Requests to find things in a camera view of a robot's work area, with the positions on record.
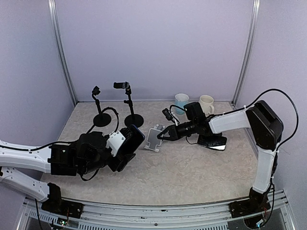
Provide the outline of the grey folding phone stand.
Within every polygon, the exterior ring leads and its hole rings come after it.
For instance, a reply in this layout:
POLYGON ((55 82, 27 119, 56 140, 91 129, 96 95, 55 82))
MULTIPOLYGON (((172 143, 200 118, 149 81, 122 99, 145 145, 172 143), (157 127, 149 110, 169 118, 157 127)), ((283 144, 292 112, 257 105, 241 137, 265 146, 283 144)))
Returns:
POLYGON ((165 126, 159 124, 156 124, 153 128, 149 129, 146 145, 144 146, 146 150, 159 152, 159 147, 162 144, 162 140, 158 139, 157 135, 160 134, 164 129, 165 126))

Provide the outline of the blue phone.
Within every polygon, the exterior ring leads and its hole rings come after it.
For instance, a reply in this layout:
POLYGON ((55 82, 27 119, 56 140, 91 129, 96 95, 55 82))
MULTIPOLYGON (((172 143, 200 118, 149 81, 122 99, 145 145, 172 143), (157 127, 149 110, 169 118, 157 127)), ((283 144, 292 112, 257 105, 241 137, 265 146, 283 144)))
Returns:
POLYGON ((125 137, 119 149, 122 154, 133 154, 145 140, 145 135, 135 125, 122 128, 120 133, 125 137))

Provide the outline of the tall black phone stand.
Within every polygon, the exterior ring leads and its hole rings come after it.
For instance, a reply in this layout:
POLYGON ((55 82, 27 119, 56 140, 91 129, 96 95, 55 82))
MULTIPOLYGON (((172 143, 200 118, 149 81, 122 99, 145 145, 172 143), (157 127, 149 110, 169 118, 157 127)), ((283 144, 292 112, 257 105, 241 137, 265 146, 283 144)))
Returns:
POLYGON ((131 87, 130 84, 126 82, 114 82, 113 87, 115 89, 124 89, 125 94, 128 96, 127 100, 124 100, 124 103, 127 104, 130 108, 130 115, 128 115, 124 123, 127 127, 130 125, 135 125, 136 127, 141 127, 144 123, 144 119, 141 115, 136 114, 133 109, 133 101, 131 99, 131 87))

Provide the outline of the black round-base phone stand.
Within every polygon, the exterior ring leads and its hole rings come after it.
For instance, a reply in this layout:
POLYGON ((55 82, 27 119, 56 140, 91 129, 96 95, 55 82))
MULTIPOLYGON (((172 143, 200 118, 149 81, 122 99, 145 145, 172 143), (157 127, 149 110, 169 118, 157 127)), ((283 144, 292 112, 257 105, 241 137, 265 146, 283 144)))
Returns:
POLYGON ((106 127, 111 123, 111 116, 109 114, 103 113, 101 106, 100 106, 100 101, 96 98, 96 96, 100 93, 100 89, 98 86, 95 86, 92 90, 92 98, 95 101, 95 105, 98 110, 98 115, 96 115, 93 119, 93 124, 96 127, 106 127))

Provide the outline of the black phone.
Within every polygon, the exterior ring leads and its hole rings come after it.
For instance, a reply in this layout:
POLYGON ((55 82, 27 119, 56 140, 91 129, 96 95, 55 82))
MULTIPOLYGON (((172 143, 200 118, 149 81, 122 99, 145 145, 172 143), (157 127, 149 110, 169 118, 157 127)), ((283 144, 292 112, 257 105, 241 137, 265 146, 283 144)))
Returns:
POLYGON ((204 136, 199 135, 197 144, 211 150, 224 151, 227 138, 219 135, 204 136))

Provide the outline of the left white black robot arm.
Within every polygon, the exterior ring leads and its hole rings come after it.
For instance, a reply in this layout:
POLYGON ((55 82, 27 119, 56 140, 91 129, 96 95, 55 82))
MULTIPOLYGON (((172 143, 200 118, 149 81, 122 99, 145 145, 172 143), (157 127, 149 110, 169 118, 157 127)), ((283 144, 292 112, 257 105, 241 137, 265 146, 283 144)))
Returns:
POLYGON ((67 202, 62 199, 60 188, 25 175, 19 171, 20 168, 51 175, 79 175, 86 181, 86 174, 97 175, 106 166, 114 172, 122 171, 135 157, 135 151, 143 141, 142 133, 124 128, 106 136, 96 131, 82 134, 77 141, 36 149, 19 149, 3 143, 0 148, 0 181, 62 213, 67 209, 67 202))

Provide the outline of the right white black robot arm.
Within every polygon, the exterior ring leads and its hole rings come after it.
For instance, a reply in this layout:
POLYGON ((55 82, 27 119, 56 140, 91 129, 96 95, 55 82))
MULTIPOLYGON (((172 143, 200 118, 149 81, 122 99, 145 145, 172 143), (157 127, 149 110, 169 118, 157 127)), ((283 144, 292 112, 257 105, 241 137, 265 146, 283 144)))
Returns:
POLYGON ((202 145, 209 149, 225 146, 223 133, 226 131, 250 129, 258 152, 258 165, 251 191, 256 193, 245 202, 248 212, 255 213, 264 205, 262 195, 272 186, 276 168, 277 154, 281 145, 283 122, 264 101, 257 101, 245 108, 219 115, 206 116, 199 102, 184 105, 187 122, 178 123, 171 109, 163 110, 165 117, 173 125, 161 131, 159 140, 177 141, 197 134, 203 140, 202 145))

